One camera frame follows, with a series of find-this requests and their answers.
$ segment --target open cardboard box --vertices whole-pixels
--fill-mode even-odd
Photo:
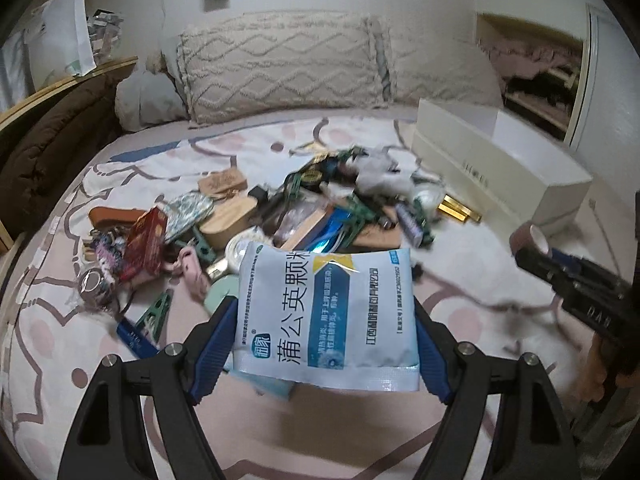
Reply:
[[[543,132],[497,108],[423,99],[411,147],[500,237],[528,220],[546,235],[563,229],[592,181]]]

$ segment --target door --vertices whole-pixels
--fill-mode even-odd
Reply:
[[[589,6],[590,62],[571,147],[632,210],[640,189],[640,58],[616,20]]]

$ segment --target bedsheet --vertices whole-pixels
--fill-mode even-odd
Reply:
[[[196,187],[211,171],[237,166],[249,188],[279,184],[305,159],[289,149],[312,140],[330,148],[385,147],[403,168],[415,156],[398,135],[398,121],[330,117],[245,128],[208,139],[182,140],[136,162],[88,168],[82,182],[54,211],[45,239],[12,297],[11,329],[0,354],[1,423],[38,478],[56,477],[66,434],[84,389],[107,353],[133,359],[114,337],[114,323],[69,301],[81,265],[81,237],[95,206],[149,208]],[[483,224],[443,221],[430,250],[412,250],[425,275],[414,293],[433,319],[486,354],[540,356],[565,396],[576,377],[584,333],[568,328],[550,288],[519,270],[508,249]],[[561,240],[593,257],[582,241]],[[143,287],[127,317],[136,320],[165,288],[174,290],[161,344],[182,341],[207,320],[179,278]],[[498,399],[486,408],[466,477],[480,478]],[[365,393],[296,386],[288,402],[259,395],[251,384],[222,376],[196,408],[212,451],[230,480],[412,478],[435,436],[444,407],[420,392]],[[153,400],[143,399],[150,448],[162,480],[171,479]]]

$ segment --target metal screw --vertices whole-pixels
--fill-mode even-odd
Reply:
[[[458,345],[458,351],[462,355],[471,355],[476,351],[476,347],[473,343],[469,343],[468,341],[463,341]]]
[[[535,366],[540,362],[540,358],[532,352],[524,352],[524,354],[522,354],[522,358],[529,366]]]
[[[112,367],[118,362],[118,356],[116,354],[108,354],[102,358],[102,366]]]
[[[180,343],[169,343],[164,348],[164,353],[171,357],[178,355],[180,352],[182,352],[182,345]]]

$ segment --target brown cushion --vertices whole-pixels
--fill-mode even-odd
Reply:
[[[122,73],[78,85],[27,132],[0,170],[0,218],[13,237],[38,229],[66,188],[123,131],[113,111]]]

